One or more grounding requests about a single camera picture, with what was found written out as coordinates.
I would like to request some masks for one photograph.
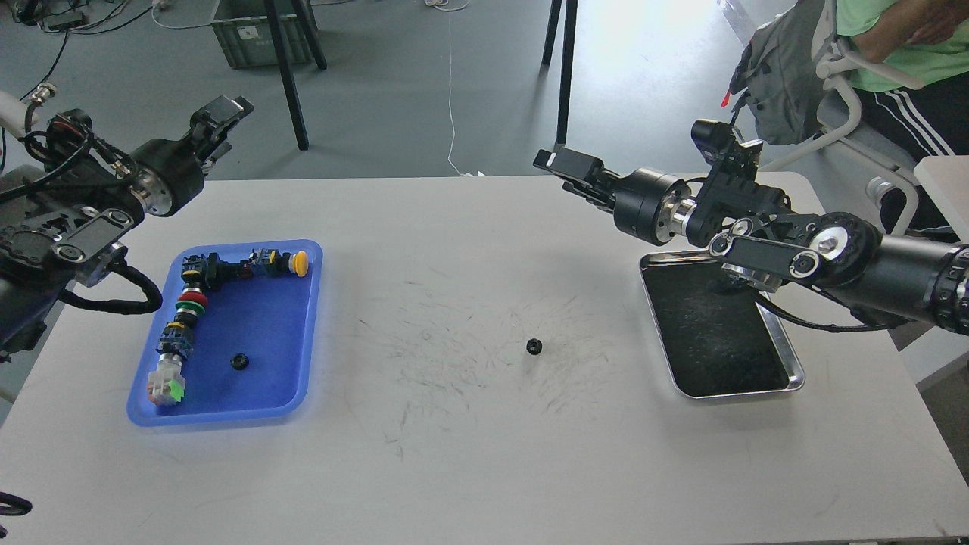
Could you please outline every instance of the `white cable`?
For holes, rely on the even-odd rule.
[[[462,174],[451,160],[451,154],[454,153],[454,140],[457,139],[457,129],[454,127],[454,108],[451,106],[451,95],[453,94],[453,66],[454,51],[451,45],[451,15],[448,14],[448,115],[451,117],[451,149],[448,149],[448,162],[451,163],[451,166],[454,168],[454,171],[458,176],[470,176],[469,174]]]
[[[424,0],[424,5],[427,6],[428,8],[434,8],[439,12],[447,12],[447,13],[460,12],[464,8],[467,8],[468,6],[471,5],[471,0],[467,0],[464,3],[464,5],[461,6],[460,8],[442,8],[441,6],[448,5],[448,0]]]
[[[194,24],[191,26],[168,26],[167,24],[162,24],[158,22],[158,19],[155,18],[155,12],[157,10],[158,10],[157,6],[151,7],[151,20],[155,21],[155,24],[157,24],[158,26],[161,26],[162,28],[170,28],[171,30],[188,30],[189,28],[205,28],[207,26],[211,26],[211,23]]]

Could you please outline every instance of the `gray backpack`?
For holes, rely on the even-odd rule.
[[[825,0],[798,0],[758,28],[731,78],[729,94],[746,88],[734,105],[734,121],[741,108],[750,108],[757,136],[768,144],[800,144],[821,129],[817,112],[825,90],[811,43],[824,6]]]

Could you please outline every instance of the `green shirt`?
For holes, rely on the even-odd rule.
[[[857,36],[875,26],[882,12],[897,0],[840,0],[837,3],[837,33]],[[935,46],[902,46],[885,64],[922,80],[926,85],[969,72],[969,20],[955,28],[951,38]],[[855,70],[852,86],[866,91],[888,91],[901,85],[868,70]]]

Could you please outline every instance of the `gray floor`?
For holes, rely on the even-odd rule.
[[[135,0],[118,20],[149,4]],[[208,22],[215,4],[172,0],[159,19],[169,25]],[[640,166],[705,171],[689,138],[692,122],[729,118],[719,105],[741,44],[757,24],[790,4],[581,2],[569,147],[602,157],[617,172]],[[110,8],[91,0],[85,11],[97,19]],[[81,108],[100,136],[133,149],[151,138],[181,136],[188,116],[219,94],[242,95],[256,111],[234,130],[234,150],[213,178],[538,173],[532,159],[555,137],[561,52],[559,32],[552,66],[540,67],[548,1],[471,0],[467,9],[446,14],[422,0],[354,0],[318,6],[314,14],[329,68],[295,67],[311,142],[307,151],[297,150],[274,67],[231,69],[210,28],[170,30],[148,16],[105,35],[73,36],[50,78],[60,91],[43,117]],[[26,92],[60,45],[60,36],[12,24],[0,9],[0,89]],[[740,127],[754,135],[749,116]],[[448,161],[452,140],[454,167]],[[769,148],[765,160],[783,152]],[[8,166],[27,162],[13,146]],[[793,170],[811,179],[826,207],[873,217],[863,183],[845,181],[863,182],[864,173],[823,156],[804,159]],[[848,185],[855,198],[845,197]],[[320,199],[326,197],[321,182]],[[0,366],[0,384],[13,392],[30,368],[29,358],[19,359]],[[924,394],[964,474],[967,393],[963,372]],[[5,411],[0,401],[0,421]]]

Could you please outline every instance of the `blue tray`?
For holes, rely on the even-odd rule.
[[[158,335],[174,316],[181,294],[182,258],[218,252],[222,261],[238,262],[254,248],[305,251],[309,274],[226,282],[208,295],[208,308],[195,328],[195,352],[182,367],[185,397],[172,406],[148,400],[148,374],[158,364]],[[312,240],[276,240],[189,248],[175,257],[141,352],[128,395],[128,418],[139,426],[170,426],[281,416],[306,397],[313,352],[316,303],[320,293],[323,248]],[[232,356],[243,352],[249,367],[235,370]]]

